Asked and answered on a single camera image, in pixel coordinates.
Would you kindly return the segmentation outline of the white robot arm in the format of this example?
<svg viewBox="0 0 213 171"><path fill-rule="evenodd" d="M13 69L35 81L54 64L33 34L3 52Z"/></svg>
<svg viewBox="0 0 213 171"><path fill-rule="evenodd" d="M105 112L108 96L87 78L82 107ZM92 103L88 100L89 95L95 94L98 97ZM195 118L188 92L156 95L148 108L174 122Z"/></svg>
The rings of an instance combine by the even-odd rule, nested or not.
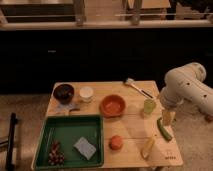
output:
<svg viewBox="0 0 213 171"><path fill-rule="evenodd" d="M206 69L197 62L169 70L159 94L162 106L173 110L186 99L198 106L207 122L213 122L213 88L203 83L205 78Z"/></svg>

